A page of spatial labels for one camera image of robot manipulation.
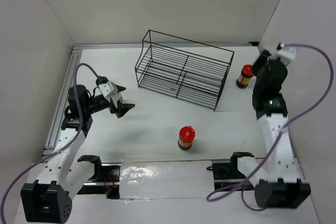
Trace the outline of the clear jar white beads silver lid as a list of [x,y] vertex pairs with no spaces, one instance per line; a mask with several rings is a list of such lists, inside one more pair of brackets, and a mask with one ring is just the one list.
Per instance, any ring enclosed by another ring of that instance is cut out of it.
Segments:
[[123,103],[123,96],[122,96],[121,92],[115,93],[112,96],[111,101],[113,102],[113,104],[116,108],[118,107],[118,102]]

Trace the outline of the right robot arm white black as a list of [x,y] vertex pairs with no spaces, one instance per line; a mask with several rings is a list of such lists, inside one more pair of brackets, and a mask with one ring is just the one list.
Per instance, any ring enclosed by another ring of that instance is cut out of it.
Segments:
[[311,193],[298,173],[290,143],[288,111],[280,92],[287,77],[287,65],[295,53],[280,51],[273,56],[264,50],[253,63],[251,72],[256,77],[252,104],[262,129],[267,151],[266,161],[257,162],[246,152],[233,153],[229,172],[235,178],[245,175],[254,187],[259,208],[296,209]]

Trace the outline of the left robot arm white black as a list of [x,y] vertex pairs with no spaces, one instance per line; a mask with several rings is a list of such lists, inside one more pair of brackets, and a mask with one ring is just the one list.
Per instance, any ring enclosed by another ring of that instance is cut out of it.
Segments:
[[125,87],[111,81],[97,85],[100,94],[90,96],[84,85],[68,90],[68,103],[61,124],[58,143],[43,171],[34,182],[25,183],[20,195],[26,221],[40,223],[66,223],[71,215],[72,201],[83,185],[103,177],[99,156],[76,157],[93,123],[92,114],[108,109],[118,118],[134,108],[124,103]]

